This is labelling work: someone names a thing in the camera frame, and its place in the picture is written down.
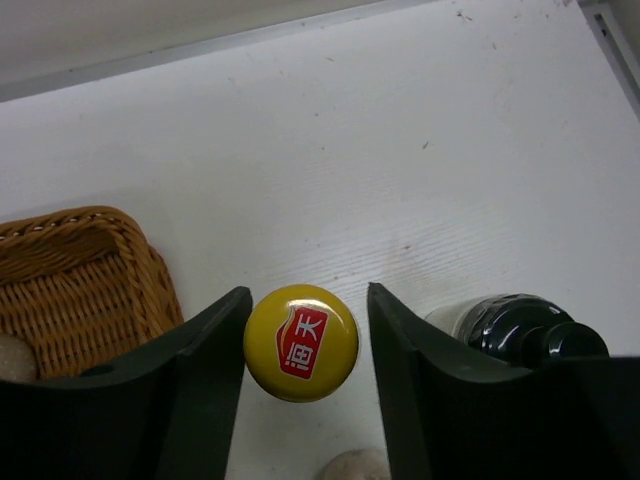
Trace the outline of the black cap white powder bottle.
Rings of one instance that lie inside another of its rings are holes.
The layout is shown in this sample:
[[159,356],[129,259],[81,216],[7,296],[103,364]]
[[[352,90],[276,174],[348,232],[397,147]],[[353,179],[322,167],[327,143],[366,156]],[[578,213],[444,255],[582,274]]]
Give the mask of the black cap white powder bottle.
[[603,338],[540,296],[517,293],[439,307],[425,321],[466,346],[514,367],[537,369],[575,358],[607,358]]

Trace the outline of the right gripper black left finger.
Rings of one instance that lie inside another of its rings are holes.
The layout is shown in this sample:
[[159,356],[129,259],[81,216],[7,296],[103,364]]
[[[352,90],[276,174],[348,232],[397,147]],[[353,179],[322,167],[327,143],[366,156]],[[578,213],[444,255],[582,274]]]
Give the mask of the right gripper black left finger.
[[237,287],[162,336],[73,377],[1,385],[5,479],[221,479],[253,306]]

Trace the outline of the silver cap glass shaker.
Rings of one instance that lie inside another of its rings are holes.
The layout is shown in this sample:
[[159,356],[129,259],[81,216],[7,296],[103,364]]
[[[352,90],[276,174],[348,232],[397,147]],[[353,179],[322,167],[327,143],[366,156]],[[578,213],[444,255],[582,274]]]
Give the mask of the silver cap glass shaker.
[[2,380],[31,383],[37,379],[36,357],[25,341],[2,334],[0,355]]

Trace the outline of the small yellow oil bottle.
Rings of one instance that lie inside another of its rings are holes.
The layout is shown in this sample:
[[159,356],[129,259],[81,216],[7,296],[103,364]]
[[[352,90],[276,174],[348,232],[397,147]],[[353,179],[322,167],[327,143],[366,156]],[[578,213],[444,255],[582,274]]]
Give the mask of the small yellow oil bottle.
[[318,473],[320,480],[390,480],[386,453],[366,448],[343,452],[331,459]]

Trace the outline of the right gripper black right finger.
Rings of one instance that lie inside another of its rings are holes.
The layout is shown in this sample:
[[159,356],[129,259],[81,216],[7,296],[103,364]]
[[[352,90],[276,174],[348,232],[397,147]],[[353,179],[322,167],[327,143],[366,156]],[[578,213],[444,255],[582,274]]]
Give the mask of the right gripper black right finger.
[[537,369],[474,350],[379,283],[367,311],[395,479],[635,479],[639,361]]

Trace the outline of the yellow cap chili sauce bottle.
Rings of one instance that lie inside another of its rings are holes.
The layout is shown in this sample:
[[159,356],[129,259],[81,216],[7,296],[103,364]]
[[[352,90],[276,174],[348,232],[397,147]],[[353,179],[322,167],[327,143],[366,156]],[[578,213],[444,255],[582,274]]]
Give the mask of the yellow cap chili sauce bottle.
[[360,350],[357,322],[346,304],[315,285],[296,284],[266,295],[245,326],[249,373],[270,395],[305,403],[335,392]]

